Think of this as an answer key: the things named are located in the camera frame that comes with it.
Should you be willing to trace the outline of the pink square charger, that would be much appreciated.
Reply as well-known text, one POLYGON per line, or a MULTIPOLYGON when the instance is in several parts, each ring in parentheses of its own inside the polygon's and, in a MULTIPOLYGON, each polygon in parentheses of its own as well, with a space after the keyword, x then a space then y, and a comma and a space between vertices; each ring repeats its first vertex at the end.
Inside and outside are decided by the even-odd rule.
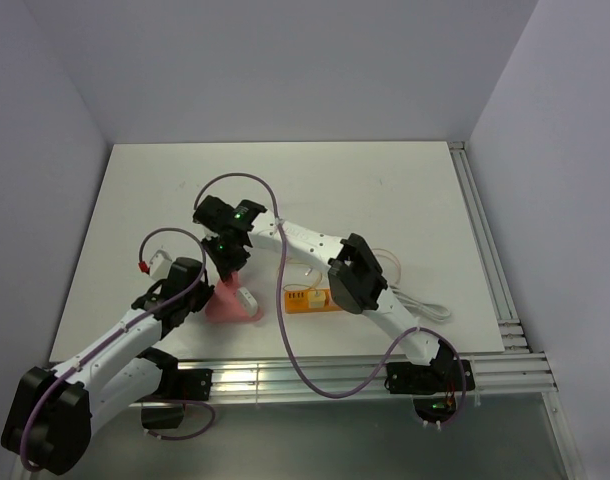
POLYGON ((223 284, 228 290, 236 292, 241 287, 239 273, 233 272, 227 280, 223 281, 223 284))

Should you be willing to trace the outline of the pink triangular power strip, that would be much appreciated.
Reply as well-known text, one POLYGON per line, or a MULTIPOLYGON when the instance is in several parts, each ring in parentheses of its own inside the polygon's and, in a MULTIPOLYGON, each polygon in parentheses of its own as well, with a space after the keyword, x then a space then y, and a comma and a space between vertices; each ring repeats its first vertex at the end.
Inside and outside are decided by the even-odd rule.
POLYGON ((228 290, 219 280, 216 284, 214 294, 205 307, 205 316, 211 323, 250 323, 260 320, 263 316, 259 305, 255 316, 250 317, 239 304, 236 292, 228 290))

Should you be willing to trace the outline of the white square charger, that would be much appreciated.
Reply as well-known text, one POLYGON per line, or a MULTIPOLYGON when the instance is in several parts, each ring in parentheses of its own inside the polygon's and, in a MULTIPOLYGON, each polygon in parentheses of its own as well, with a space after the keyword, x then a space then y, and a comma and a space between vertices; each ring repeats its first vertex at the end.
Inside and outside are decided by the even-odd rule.
POLYGON ((236 298, 248 316, 253 317, 257 314, 259 309, 258 302, 247 288, 238 288, 236 298))

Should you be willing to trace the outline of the orange power strip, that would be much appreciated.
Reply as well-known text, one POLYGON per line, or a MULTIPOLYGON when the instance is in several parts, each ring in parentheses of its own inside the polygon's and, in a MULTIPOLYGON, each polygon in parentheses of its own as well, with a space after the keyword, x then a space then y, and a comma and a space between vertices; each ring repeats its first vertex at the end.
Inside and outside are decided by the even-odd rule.
POLYGON ((305 314, 305 313, 321 313, 340 311, 341 308, 336 305, 331 298, 331 291, 326 288, 322 289, 305 289, 292 290, 284 292, 284 310, 288 314, 305 314), (307 292, 310 290, 324 290, 327 295, 326 306, 322 309, 310 309, 308 307, 307 292))

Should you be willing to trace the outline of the yellow plug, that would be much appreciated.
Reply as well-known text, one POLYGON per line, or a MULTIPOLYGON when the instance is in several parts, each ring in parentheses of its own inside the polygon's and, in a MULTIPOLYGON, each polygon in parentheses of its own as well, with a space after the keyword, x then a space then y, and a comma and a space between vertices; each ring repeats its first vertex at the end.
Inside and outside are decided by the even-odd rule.
POLYGON ((326 292, 324 290, 310 290, 307 292, 307 301, 310 309, 322 309, 326 306, 326 292))

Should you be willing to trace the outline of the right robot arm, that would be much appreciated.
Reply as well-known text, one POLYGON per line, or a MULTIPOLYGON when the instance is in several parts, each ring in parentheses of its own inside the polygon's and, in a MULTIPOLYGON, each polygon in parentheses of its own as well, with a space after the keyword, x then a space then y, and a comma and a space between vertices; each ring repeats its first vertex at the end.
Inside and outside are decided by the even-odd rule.
POLYGON ((327 276, 332 300, 342 310, 366 316, 392 339, 414 330, 399 348, 418 366, 423 386, 437 390, 451 379, 455 355, 447 342, 420 330, 418 318, 396 297, 362 236, 325 235, 282 220, 250 200, 233 207, 211 195, 198 204, 193 221, 204 227, 204 248, 223 281, 246 265, 251 248, 300 261, 327 276))

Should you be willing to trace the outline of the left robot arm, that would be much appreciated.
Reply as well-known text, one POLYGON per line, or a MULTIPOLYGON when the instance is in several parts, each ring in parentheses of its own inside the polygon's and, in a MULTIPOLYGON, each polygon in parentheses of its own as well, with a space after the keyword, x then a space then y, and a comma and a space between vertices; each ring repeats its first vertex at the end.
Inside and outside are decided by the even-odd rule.
POLYGON ((2 447, 31 471, 62 475, 84 456, 94 434, 132 403, 149 398, 179 403, 179 361, 156 345, 213 293, 201 261, 177 258, 166 277, 89 347, 21 377, 2 447))

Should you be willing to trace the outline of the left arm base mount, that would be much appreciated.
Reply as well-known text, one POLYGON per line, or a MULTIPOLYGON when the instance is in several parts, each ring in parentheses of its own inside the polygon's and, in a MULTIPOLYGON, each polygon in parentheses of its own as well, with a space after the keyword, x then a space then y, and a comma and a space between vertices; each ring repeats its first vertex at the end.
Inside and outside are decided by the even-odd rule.
POLYGON ((212 386, 211 369, 179 370, 164 374, 161 385, 143 398, 141 426, 151 436, 165 440, 184 440, 207 431, 216 419, 214 408, 208 403, 212 386), (207 423, 195 433, 169 434, 187 420, 193 409, 207 412, 207 423))

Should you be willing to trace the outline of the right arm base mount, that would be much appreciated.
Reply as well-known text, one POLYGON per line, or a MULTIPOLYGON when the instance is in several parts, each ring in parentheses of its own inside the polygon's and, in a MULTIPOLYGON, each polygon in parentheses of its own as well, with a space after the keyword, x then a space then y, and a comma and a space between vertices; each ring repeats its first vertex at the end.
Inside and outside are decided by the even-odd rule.
POLYGON ((421 424, 439 429, 456 417, 476 383, 471 363, 441 345, 427 366, 387 363, 384 387, 392 395, 411 396, 421 424))

